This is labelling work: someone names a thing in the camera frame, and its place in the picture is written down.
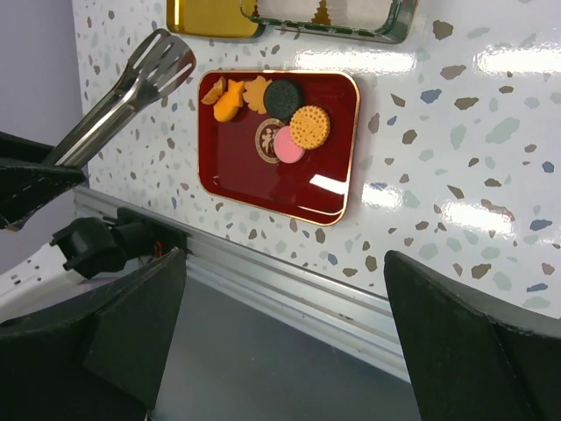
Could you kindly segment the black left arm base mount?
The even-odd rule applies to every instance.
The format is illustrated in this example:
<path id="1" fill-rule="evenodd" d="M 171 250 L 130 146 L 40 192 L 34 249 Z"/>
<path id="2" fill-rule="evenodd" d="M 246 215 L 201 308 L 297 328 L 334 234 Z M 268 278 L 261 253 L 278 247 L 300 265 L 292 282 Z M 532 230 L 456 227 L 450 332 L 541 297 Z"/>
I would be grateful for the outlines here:
<path id="1" fill-rule="evenodd" d="M 187 234 L 127 208 L 117 209 L 111 232 L 128 260 L 160 258 L 173 249 L 187 252 Z"/>

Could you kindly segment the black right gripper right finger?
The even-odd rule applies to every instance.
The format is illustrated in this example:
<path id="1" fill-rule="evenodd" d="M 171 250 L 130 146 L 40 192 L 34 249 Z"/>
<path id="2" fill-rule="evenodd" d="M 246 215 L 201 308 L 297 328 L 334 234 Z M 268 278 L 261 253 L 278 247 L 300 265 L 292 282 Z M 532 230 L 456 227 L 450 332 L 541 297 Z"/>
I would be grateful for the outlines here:
<path id="1" fill-rule="evenodd" d="M 558 420 L 560 322 L 406 254 L 384 279 L 423 420 Z"/>

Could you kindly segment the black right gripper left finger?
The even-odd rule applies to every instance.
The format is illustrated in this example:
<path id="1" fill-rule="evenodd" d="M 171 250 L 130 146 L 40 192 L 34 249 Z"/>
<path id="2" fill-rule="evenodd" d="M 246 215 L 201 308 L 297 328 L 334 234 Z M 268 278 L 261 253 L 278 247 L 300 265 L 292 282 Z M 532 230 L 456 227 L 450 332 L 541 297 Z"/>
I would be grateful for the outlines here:
<path id="1" fill-rule="evenodd" d="M 3 420 L 143 420 L 187 278 L 174 249 L 90 292 L 1 324 Z"/>

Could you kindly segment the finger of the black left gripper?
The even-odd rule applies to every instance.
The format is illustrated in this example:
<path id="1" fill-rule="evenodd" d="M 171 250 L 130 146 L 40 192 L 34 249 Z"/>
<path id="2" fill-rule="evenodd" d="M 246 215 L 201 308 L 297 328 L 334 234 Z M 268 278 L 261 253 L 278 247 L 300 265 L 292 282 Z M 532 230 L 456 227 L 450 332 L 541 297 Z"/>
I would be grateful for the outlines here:
<path id="1" fill-rule="evenodd" d="M 79 168 L 47 165 L 52 146 L 1 134 L 1 228 L 18 230 L 38 210 L 86 181 Z"/>

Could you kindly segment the orange wedge cookie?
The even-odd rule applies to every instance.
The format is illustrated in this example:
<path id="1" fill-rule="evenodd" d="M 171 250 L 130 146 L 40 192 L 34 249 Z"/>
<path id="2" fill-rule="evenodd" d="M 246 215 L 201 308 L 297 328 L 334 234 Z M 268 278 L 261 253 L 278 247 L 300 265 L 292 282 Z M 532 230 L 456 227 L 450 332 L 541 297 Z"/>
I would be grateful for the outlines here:
<path id="1" fill-rule="evenodd" d="M 223 76 L 221 76 L 213 84 L 210 90 L 204 95 L 204 97 L 201 100 L 201 103 L 205 105 L 215 104 L 222 97 L 222 95 L 226 90 L 227 90 L 227 81 Z"/>

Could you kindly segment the orange leaf cookie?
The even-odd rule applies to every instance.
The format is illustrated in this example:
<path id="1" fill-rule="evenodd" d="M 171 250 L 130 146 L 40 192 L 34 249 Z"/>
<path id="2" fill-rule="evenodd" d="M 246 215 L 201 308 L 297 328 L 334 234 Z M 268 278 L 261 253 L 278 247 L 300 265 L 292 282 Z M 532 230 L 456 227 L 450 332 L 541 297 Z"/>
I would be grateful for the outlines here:
<path id="1" fill-rule="evenodd" d="M 258 75 L 251 81 L 245 82 L 243 99 L 251 111 L 255 111 L 260 115 L 266 114 L 264 96 L 266 89 L 271 83 L 272 80 L 267 80 L 261 75 Z"/>

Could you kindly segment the tan round biscuit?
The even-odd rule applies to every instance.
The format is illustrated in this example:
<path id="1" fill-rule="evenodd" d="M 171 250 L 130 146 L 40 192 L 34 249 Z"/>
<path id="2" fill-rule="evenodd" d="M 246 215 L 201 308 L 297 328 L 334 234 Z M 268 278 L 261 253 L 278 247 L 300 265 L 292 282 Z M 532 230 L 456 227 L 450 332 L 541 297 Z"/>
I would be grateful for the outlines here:
<path id="1" fill-rule="evenodd" d="M 322 146 L 330 135 L 328 113 L 316 105 L 305 105 L 291 117 L 289 132 L 294 143 L 304 150 Z"/>

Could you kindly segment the steel serving tongs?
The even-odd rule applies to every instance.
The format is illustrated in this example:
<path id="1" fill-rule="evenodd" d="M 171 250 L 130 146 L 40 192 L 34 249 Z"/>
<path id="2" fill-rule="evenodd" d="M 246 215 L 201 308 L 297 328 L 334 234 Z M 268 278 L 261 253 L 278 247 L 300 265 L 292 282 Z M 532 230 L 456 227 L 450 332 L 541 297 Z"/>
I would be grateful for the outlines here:
<path id="1" fill-rule="evenodd" d="M 143 109 L 177 90 L 194 71 L 188 44 L 160 28 L 132 52 L 111 90 L 47 155 L 49 166 L 84 167 Z"/>

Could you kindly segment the green cookie tin box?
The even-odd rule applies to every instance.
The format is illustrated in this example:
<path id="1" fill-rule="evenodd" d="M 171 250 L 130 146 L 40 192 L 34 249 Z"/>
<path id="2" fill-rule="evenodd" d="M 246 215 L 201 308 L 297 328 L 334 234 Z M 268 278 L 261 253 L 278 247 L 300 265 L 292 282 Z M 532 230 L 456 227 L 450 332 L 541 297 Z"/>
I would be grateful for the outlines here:
<path id="1" fill-rule="evenodd" d="M 245 18 L 279 31 L 382 44 L 408 36 L 417 1 L 241 1 Z"/>

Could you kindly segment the pink sandwich cookie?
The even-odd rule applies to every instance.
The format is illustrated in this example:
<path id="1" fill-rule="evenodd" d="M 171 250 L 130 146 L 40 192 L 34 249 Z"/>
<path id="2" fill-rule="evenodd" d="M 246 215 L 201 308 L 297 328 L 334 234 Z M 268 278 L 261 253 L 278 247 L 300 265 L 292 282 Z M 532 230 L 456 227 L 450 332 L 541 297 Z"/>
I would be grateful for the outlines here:
<path id="1" fill-rule="evenodd" d="M 273 150 L 276 157 L 287 164 L 296 163 L 304 155 L 304 150 L 293 141 L 288 126 L 281 127 L 277 131 L 273 141 Z"/>

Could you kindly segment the aluminium frame rail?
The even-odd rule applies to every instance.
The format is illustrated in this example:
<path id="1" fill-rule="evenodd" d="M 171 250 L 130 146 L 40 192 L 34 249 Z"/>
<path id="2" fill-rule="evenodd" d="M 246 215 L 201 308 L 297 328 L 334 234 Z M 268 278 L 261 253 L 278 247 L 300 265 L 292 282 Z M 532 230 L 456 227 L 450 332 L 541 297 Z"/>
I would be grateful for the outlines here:
<path id="1" fill-rule="evenodd" d="M 75 190 L 81 216 L 121 208 L 188 236 L 187 266 L 200 282 L 403 381 L 408 370 L 389 302 L 90 188 Z"/>

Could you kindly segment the red lacquer tray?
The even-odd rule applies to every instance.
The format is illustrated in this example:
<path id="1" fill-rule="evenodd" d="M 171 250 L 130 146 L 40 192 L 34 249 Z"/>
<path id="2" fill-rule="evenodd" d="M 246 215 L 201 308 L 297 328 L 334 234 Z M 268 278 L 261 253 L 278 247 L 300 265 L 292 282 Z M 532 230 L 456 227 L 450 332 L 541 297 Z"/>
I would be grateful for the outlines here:
<path id="1" fill-rule="evenodd" d="M 208 193 L 316 225 L 342 218 L 360 103 L 349 75 L 214 70 L 198 100 L 198 176 Z"/>

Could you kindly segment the green tin lid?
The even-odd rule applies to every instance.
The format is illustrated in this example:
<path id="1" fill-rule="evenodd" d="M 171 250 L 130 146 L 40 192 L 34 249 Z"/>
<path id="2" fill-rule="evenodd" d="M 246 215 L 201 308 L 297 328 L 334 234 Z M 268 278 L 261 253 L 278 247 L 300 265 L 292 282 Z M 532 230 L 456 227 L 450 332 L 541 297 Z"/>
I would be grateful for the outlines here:
<path id="1" fill-rule="evenodd" d="M 249 39 L 263 26 L 251 21 L 256 1 L 167 0 L 166 22 L 170 32 L 219 39 Z"/>

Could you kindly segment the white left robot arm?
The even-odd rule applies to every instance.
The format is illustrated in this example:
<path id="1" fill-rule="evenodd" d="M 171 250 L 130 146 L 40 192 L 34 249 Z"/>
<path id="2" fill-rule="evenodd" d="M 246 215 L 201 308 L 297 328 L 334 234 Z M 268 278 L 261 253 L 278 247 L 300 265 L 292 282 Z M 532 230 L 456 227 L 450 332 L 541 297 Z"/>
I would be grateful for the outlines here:
<path id="1" fill-rule="evenodd" d="M 76 168 L 43 160 L 51 146 L 1 134 L 1 228 L 24 224 L 45 205 L 85 181 Z M 104 222 L 79 218 L 56 232 L 36 253 L 1 274 L 1 321 L 18 317 L 44 296 L 105 273 L 118 273 L 130 257 Z"/>

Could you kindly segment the black sandwich cookie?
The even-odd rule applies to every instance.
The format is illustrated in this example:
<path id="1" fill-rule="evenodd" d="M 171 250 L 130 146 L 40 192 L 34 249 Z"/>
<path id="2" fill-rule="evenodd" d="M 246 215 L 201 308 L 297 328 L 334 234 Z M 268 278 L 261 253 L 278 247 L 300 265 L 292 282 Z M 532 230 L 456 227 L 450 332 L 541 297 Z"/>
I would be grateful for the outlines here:
<path id="1" fill-rule="evenodd" d="M 288 120 L 303 105 L 302 90 L 295 82 L 276 80 L 265 90 L 264 105 L 273 118 Z"/>

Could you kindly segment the orange fish cookie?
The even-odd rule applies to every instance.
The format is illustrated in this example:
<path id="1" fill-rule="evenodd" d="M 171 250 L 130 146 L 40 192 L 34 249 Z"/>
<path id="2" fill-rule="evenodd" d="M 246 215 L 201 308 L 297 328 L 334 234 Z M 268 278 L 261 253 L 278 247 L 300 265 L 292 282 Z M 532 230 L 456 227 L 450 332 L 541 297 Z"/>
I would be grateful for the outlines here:
<path id="1" fill-rule="evenodd" d="M 228 81 L 227 90 L 213 106 L 214 119 L 220 123 L 226 123 L 234 119 L 238 110 L 243 106 L 243 93 L 245 83 L 243 81 Z"/>

